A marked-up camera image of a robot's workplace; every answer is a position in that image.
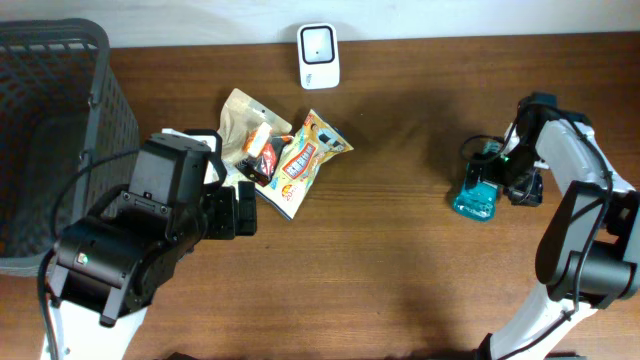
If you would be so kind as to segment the teal mouthwash bottle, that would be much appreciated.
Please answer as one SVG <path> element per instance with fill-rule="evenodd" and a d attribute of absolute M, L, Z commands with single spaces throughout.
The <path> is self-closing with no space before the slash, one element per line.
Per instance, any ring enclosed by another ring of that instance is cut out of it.
<path fill-rule="evenodd" d="M 488 222 L 494 218 L 500 186 L 480 183 L 465 186 L 453 201 L 453 209 L 460 215 L 478 221 Z"/>

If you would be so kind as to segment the yellow snack bag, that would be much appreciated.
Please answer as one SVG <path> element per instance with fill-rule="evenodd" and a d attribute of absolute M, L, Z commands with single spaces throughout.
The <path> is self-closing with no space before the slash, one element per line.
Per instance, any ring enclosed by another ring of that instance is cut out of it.
<path fill-rule="evenodd" d="M 258 185 L 256 192 L 285 219 L 292 220 L 321 166 L 353 149 L 337 128 L 311 109 L 293 140 L 282 150 L 271 181 Z"/>

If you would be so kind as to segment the dark red black packet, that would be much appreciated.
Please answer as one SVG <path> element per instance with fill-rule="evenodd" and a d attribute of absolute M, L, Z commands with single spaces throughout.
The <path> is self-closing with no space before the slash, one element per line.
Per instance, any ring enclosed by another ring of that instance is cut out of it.
<path fill-rule="evenodd" d="M 293 141 L 291 135 L 271 136 L 257 158 L 248 156 L 235 164 L 236 169 L 249 180 L 261 186 L 268 185 L 275 174 L 283 149 Z"/>

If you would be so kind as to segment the small orange packet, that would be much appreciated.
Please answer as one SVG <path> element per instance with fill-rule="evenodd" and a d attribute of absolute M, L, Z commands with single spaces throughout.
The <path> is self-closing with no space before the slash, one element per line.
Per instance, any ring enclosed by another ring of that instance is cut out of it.
<path fill-rule="evenodd" d="M 271 133 L 272 127 L 266 122 L 261 123 L 248 135 L 245 144 L 243 145 L 243 151 L 250 157 L 259 157 L 263 148 L 269 141 Z"/>

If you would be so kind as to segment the beige kraft pouch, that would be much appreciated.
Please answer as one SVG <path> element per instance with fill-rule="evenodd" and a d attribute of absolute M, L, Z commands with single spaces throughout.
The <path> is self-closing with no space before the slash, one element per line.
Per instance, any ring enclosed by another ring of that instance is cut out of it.
<path fill-rule="evenodd" d="M 226 99 L 221 113 L 218 134 L 222 138 L 222 159 L 235 164 L 246 157 L 243 146 L 249 134 L 262 123 L 272 128 L 274 135 L 287 135 L 292 125 L 269 108 L 235 88 Z"/>

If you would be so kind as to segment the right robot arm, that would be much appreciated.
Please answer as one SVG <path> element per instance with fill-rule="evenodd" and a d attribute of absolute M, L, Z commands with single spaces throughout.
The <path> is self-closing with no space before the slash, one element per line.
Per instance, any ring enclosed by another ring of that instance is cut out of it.
<path fill-rule="evenodd" d="M 560 109 L 552 94 L 522 98 L 505 135 L 468 157 L 453 208 L 487 222 L 500 195 L 537 207 L 543 169 L 562 200 L 537 248 L 537 283 L 516 315 L 485 336 L 477 359 L 544 359 L 581 321 L 639 290 L 639 192 L 607 160 L 591 121 Z"/>

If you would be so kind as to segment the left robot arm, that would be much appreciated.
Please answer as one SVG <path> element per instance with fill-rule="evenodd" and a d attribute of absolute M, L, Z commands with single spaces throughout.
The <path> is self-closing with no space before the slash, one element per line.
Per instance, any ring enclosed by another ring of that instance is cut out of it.
<path fill-rule="evenodd" d="M 44 359 L 121 359 L 157 289 L 203 239 L 257 231 L 255 186 L 225 183 L 215 131 L 152 135 L 129 182 L 59 232 L 38 271 Z"/>

